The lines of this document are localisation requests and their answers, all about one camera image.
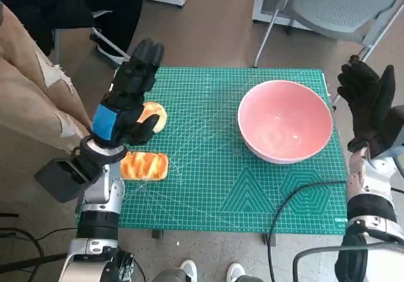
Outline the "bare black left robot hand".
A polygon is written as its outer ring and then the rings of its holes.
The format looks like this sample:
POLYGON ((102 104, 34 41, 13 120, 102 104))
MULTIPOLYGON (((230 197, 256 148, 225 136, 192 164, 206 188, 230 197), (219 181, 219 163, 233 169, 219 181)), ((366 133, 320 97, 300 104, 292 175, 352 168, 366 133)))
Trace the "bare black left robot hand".
POLYGON ((158 115, 139 122, 145 107, 145 93, 152 90, 155 75, 164 55, 164 46, 152 39, 142 40, 130 59, 117 70, 109 91, 93 116, 90 134, 101 147, 116 148, 122 144, 138 146, 155 134, 158 115))

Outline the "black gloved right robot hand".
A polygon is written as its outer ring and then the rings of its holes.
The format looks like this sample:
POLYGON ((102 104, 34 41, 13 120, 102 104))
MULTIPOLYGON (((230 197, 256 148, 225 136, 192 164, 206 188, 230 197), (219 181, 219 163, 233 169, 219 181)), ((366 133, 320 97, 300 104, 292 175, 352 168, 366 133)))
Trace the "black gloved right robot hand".
POLYGON ((345 99, 352 114, 354 138, 348 143, 352 153, 368 147, 375 158, 390 149, 396 141, 399 122, 391 114, 396 91, 395 69, 386 66, 378 75, 358 56, 351 56, 338 75, 339 96, 345 99))

